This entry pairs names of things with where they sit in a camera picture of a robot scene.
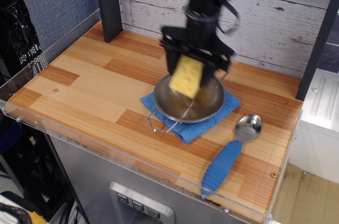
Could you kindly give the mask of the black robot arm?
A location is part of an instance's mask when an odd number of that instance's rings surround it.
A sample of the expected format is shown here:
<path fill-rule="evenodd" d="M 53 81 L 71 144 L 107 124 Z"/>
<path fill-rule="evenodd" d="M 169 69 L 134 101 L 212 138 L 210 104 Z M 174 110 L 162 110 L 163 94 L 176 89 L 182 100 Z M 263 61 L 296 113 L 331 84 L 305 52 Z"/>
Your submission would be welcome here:
<path fill-rule="evenodd" d="M 217 69 L 227 71 L 232 48 L 216 34 L 220 9 L 224 6 L 235 16 L 238 12 L 227 0 L 189 0 L 185 9 L 187 21 L 184 28 L 163 26 L 160 42 L 166 51 L 168 72 L 173 75 L 179 67 L 179 56 L 186 55 L 203 63 L 200 86 L 207 85 Z"/>

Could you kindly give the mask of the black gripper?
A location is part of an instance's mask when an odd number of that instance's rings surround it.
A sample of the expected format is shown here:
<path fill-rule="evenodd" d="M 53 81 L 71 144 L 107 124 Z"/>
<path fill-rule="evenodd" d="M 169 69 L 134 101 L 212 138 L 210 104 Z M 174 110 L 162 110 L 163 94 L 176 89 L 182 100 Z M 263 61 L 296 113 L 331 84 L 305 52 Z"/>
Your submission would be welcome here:
<path fill-rule="evenodd" d="M 163 26 L 160 41 L 166 51 L 167 70 L 172 75 L 181 55 L 203 62 L 200 87 L 205 87 L 217 69 L 228 70 L 232 48 L 224 44 L 216 34 L 220 12 L 205 15 L 186 10 L 186 26 Z"/>

